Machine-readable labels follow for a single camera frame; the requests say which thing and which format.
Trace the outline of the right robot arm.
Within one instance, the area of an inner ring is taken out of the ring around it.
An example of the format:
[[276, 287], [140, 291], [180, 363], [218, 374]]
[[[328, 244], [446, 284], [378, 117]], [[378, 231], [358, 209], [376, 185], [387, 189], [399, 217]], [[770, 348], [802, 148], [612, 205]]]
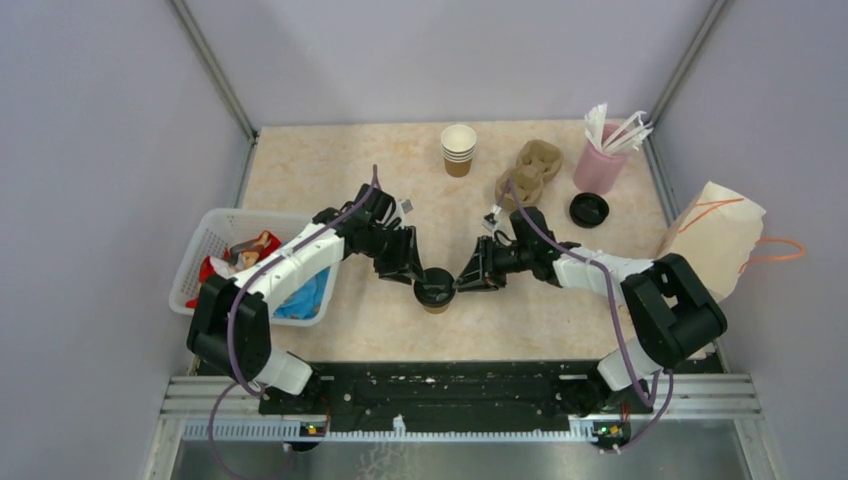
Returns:
[[499, 290], [508, 275], [529, 271], [555, 287], [602, 296], [618, 347], [596, 364], [586, 385], [594, 409], [614, 411], [626, 400], [627, 387], [662, 369], [675, 369], [727, 331], [725, 314], [683, 256], [631, 259], [558, 242], [536, 207], [519, 209], [509, 219], [513, 241], [479, 237], [454, 288]]

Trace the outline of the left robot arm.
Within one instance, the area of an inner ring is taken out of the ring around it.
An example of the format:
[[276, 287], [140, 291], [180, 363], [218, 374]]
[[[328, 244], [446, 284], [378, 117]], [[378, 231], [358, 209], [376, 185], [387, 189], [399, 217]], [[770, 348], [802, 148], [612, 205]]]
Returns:
[[233, 380], [282, 391], [297, 413], [319, 404], [312, 367], [273, 346], [273, 313], [308, 280], [352, 254], [373, 261], [379, 278], [407, 285], [424, 278], [408, 200], [374, 190], [367, 200], [316, 214], [291, 241], [230, 278], [211, 275], [200, 286], [188, 349]]

